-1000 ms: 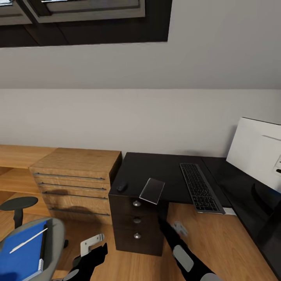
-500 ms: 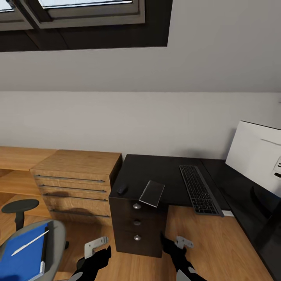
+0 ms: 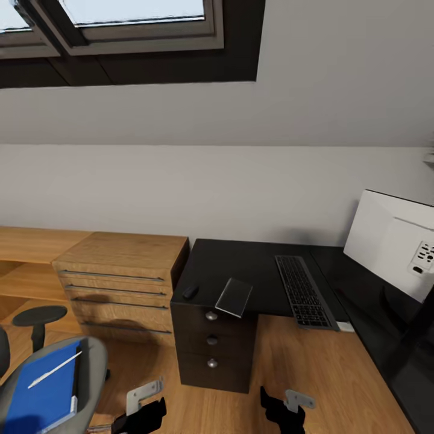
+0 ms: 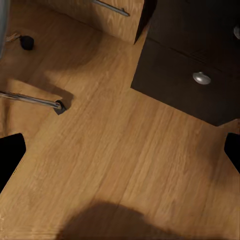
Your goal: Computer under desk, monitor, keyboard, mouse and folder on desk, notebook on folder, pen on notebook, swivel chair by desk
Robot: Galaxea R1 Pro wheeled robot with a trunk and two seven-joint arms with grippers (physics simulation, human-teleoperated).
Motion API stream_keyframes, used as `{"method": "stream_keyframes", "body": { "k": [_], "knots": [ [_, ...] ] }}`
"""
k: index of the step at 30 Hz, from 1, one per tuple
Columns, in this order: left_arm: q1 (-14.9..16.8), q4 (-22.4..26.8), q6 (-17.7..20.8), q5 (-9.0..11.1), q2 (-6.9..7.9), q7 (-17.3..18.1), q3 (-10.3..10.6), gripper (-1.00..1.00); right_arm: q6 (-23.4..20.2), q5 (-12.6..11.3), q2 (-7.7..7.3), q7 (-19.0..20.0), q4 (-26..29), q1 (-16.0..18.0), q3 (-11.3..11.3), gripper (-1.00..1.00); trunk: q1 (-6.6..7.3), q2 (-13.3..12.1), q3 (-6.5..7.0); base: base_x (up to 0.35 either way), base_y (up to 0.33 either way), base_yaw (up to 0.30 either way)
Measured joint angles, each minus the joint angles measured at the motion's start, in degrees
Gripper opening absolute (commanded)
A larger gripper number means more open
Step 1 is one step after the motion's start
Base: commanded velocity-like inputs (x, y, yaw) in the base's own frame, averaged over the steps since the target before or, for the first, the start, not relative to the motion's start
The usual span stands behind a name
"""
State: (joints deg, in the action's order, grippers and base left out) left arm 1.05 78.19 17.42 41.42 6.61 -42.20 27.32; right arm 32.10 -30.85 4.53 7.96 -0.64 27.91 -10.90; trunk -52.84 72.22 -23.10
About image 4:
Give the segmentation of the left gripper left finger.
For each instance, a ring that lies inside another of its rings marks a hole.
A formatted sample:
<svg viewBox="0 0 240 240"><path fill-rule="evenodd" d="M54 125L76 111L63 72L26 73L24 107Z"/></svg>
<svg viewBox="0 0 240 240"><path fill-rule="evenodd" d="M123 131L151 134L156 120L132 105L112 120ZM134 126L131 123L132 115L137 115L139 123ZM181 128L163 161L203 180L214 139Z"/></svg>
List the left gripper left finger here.
<svg viewBox="0 0 240 240"><path fill-rule="evenodd" d="M0 138L0 193L26 152L21 133Z"/></svg>

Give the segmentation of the swivel chair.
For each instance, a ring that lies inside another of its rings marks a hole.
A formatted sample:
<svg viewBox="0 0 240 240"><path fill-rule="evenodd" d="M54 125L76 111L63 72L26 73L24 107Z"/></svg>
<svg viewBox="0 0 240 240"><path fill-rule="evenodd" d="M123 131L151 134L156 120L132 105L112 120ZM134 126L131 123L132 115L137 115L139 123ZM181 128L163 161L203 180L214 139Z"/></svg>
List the swivel chair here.
<svg viewBox="0 0 240 240"><path fill-rule="evenodd" d="M34 39L29 35L22 36L20 31L16 31L12 35L7 36L9 13L10 0L0 0L0 58L2 57L4 49L8 48L8 46L12 44L17 38L20 40L20 45L26 50L30 51L34 46ZM0 98L52 107L58 115L64 113L67 110L66 106L60 100L54 102L51 100L30 97L27 95L16 94L3 90L0 90Z"/></svg>

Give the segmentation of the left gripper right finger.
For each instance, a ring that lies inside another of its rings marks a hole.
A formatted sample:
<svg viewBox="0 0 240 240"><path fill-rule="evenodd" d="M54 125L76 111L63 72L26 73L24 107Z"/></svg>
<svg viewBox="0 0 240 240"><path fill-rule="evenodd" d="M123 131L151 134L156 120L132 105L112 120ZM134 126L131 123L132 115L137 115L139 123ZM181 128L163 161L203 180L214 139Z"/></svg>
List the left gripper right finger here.
<svg viewBox="0 0 240 240"><path fill-rule="evenodd" d="M224 151L240 173L240 135L235 133L228 133Z"/></svg>

